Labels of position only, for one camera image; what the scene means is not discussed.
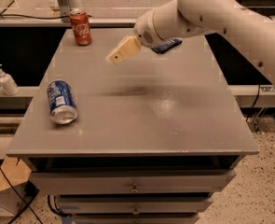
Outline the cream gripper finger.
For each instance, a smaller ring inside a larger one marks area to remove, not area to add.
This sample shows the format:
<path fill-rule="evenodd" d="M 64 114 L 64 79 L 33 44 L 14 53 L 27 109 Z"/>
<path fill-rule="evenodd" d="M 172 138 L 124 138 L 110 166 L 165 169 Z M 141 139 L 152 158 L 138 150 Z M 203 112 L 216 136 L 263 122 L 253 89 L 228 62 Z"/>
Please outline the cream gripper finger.
<path fill-rule="evenodd" d="M 137 54 L 141 50 L 141 46 L 136 36 L 127 35 L 110 51 L 105 60 L 110 64 L 121 63 Z"/>

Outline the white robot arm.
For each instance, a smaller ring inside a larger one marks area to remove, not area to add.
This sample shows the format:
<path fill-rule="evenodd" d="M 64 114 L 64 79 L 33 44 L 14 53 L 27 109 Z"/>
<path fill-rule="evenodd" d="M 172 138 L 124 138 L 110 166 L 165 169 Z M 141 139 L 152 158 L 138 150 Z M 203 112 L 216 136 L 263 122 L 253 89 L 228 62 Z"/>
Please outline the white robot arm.
<path fill-rule="evenodd" d="M 275 87 L 275 21 L 236 0 L 172 0 L 140 16 L 106 60 L 121 63 L 141 47 L 214 32 L 222 36 Z"/>

